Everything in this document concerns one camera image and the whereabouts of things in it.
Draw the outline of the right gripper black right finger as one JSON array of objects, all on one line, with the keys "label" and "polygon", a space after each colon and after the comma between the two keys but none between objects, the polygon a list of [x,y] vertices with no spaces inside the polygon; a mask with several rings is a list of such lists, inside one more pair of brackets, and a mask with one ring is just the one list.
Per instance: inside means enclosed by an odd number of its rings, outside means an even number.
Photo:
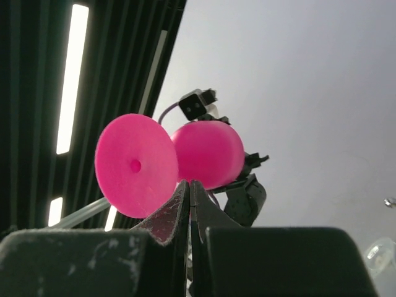
[{"label": "right gripper black right finger", "polygon": [[194,296],[376,296],[345,231],[242,227],[197,181],[190,200]]}]

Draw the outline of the pink wine glass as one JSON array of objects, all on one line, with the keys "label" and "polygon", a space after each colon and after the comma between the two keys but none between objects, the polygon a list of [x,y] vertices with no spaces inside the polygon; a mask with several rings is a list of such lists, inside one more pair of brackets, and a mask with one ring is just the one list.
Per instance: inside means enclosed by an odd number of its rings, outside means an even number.
[{"label": "pink wine glass", "polygon": [[226,186],[244,166],[238,133],[221,121],[193,121],[169,135],[142,114],[112,120],[95,149],[95,176],[107,201],[121,214],[145,218],[173,195],[181,181],[204,189]]}]

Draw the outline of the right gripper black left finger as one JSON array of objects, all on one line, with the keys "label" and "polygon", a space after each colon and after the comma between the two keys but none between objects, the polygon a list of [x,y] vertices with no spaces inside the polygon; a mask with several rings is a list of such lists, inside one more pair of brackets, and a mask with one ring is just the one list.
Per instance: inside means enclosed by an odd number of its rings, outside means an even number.
[{"label": "right gripper black left finger", "polygon": [[189,184],[130,230],[21,230],[1,242],[2,296],[185,296]]}]

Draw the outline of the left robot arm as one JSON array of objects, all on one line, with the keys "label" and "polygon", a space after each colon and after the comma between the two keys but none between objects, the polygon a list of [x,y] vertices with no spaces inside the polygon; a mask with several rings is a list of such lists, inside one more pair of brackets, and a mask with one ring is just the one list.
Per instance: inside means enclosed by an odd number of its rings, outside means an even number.
[{"label": "left robot arm", "polygon": [[215,194],[226,194],[228,200],[223,211],[241,226],[253,225],[267,199],[264,186],[252,171],[268,159],[268,155],[261,157],[258,153],[246,153],[243,168],[234,181],[207,191],[216,205],[219,202]]}]

